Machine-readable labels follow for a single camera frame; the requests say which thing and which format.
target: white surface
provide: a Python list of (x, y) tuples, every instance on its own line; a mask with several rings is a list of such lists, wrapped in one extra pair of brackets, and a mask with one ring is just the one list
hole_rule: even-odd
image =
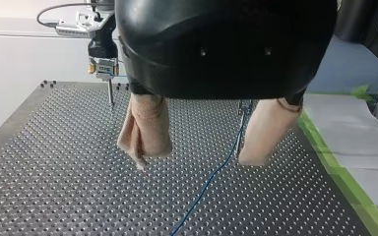
[(342, 166), (378, 169), (378, 120), (363, 100), (347, 95), (307, 94), (304, 104)]
[(363, 100), (306, 94), (305, 111), (339, 164), (378, 206), (378, 120)]

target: metal perforated plate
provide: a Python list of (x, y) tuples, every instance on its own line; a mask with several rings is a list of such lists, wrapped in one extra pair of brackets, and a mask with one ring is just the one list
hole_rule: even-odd
[[(0, 235), (168, 235), (229, 153), (237, 101), (171, 100), (173, 153), (117, 146), (129, 93), (38, 88), (0, 129)], [(233, 158), (179, 235), (369, 235), (294, 127), (262, 167)]]

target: cable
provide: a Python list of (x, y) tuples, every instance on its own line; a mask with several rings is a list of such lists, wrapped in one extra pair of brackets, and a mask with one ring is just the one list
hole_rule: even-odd
[(52, 7), (49, 7), (49, 8), (45, 8), (41, 12), (39, 12), (38, 15), (36, 15), (36, 21), (42, 26), (45, 26), (45, 27), (48, 27), (48, 28), (56, 28), (58, 23), (44, 23), (39, 19), (41, 17), (41, 15), (50, 11), (50, 10), (54, 10), (54, 9), (58, 9), (58, 8), (65, 8), (65, 7), (75, 7), (75, 6), (94, 6), (94, 7), (110, 7), (110, 6), (112, 6), (113, 7), (114, 5), (113, 4), (107, 4), (107, 3), (69, 3), (69, 4), (55, 5), (55, 6), (52, 6)]
[[(253, 102), (251, 101), (249, 106), (248, 106), (248, 109), (247, 111), (247, 115), (251, 113), (251, 109), (253, 107)], [(217, 173), (222, 170), (229, 162), (229, 160), (231, 159), (232, 157), (232, 154), (234, 153), (234, 150), (235, 150), (235, 147), (236, 147), (236, 144), (237, 144), (237, 139), (238, 139), (238, 136), (242, 135), (242, 130), (244, 128), (244, 125), (245, 125), (245, 121), (247, 120), (246, 117), (247, 115), (243, 116), (243, 120), (241, 122), (241, 127), (237, 133), (237, 135), (235, 136), (235, 141), (234, 141), (234, 144), (232, 145), (232, 149), (231, 149), (231, 152), (229, 153), (229, 155), (226, 157), (225, 161), (223, 162), (223, 164), (218, 167), (211, 175), (210, 175), (210, 178), (208, 179), (207, 183), (205, 183), (204, 185), (204, 188), (202, 188), (202, 191), (201, 191), (201, 194), (198, 196), (198, 198), (195, 200), (195, 202), (192, 204), (192, 206), (188, 209), (188, 211), (185, 213), (183, 219), (180, 221), (180, 223), (177, 225), (177, 227), (173, 230), (173, 232), (170, 234), (170, 236), (174, 236), (176, 235), (176, 233), (179, 231), (179, 229), (183, 226), (183, 224), (185, 223), (186, 219), (189, 217), (190, 213), (192, 212), (192, 210), (195, 208), (195, 206), (199, 203), (199, 201), (202, 199), (202, 197), (204, 196), (205, 192), (207, 191), (208, 189), (208, 186), (211, 184), (211, 182), (214, 180), (214, 178), (216, 177)]]

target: green tape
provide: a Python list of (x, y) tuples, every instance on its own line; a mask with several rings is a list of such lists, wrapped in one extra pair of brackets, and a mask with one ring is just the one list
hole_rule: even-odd
[(317, 152), (321, 163), (352, 205), (370, 234), (378, 236), (378, 207), (373, 204), (349, 172), (339, 165), (305, 112), (302, 112), (297, 123)]

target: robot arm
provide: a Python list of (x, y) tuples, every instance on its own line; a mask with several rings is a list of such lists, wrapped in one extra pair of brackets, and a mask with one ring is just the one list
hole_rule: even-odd
[[(60, 20), (58, 23), (42, 23), (39, 16), (49, 10), (68, 6), (88, 6), (76, 13), (74, 24)], [(55, 28), (62, 36), (89, 38), (89, 73), (108, 83), (109, 102), (113, 104), (112, 82), (118, 76), (118, 48), (112, 40), (116, 29), (114, 0), (99, 0), (89, 3), (64, 4), (41, 11), (37, 20), (46, 27)]]

